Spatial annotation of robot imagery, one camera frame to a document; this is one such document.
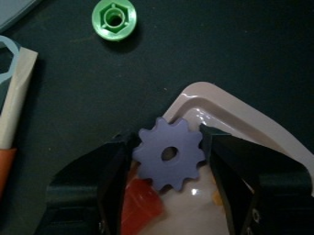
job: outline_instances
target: purple gear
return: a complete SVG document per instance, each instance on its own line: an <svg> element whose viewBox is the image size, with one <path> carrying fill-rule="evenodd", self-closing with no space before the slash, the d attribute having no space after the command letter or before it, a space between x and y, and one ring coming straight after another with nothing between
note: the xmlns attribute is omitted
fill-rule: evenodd
<svg viewBox="0 0 314 235"><path fill-rule="evenodd" d="M154 188L160 190L171 185L179 191L186 178L198 178L197 164L205 160L199 149L202 133L188 131L187 121L179 118L168 124L164 118L156 119L155 127L140 130L142 144L132 152L132 158L142 163L139 177L152 179ZM168 160L162 160L162 152L174 147L178 152Z"/></svg>

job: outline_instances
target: green bottle cap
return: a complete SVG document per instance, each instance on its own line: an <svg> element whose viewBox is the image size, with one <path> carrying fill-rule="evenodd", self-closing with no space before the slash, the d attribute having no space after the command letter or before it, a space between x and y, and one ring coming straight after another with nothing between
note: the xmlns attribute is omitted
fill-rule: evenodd
<svg viewBox="0 0 314 235"><path fill-rule="evenodd" d="M94 29L106 40L119 41L132 32L136 12L128 0L102 0L94 9Z"/></svg>

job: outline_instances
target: gear center hole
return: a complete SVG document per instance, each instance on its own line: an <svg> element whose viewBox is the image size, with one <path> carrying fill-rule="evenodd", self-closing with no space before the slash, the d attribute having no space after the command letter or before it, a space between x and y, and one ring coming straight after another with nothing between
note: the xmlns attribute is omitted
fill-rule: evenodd
<svg viewBox="0 0 314 235"><path fill-rule="evenodd" d="M168 147L162 152L162 161L168 162L172 160L178 155L178 149L175 147Z"/></svg>

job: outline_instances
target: yellow object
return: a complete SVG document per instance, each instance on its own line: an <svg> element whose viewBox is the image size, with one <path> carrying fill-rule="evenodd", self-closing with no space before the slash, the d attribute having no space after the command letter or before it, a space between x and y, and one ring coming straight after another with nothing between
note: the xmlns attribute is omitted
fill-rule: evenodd
<svg viewBox="0 0 314 235"><path fill-rule="evenodd" d="M222 199L218 190L213 194L213 201L218 206L222 206Z"/></svg>

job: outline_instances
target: black table surface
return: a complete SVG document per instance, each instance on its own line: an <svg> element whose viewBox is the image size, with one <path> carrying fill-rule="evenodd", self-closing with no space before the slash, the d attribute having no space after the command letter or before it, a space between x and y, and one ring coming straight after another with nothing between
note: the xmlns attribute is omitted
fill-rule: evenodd
<svg viewBox="0 0 314 235"><path fill-rule="evenodd" d="M198 81L255 107L314 152L313 2L134 0L138 27L120 42L94 31L96 3L46 0L4 33L39 59L1 235L33 234L52 176L120 130L151 128Z"/></svg>

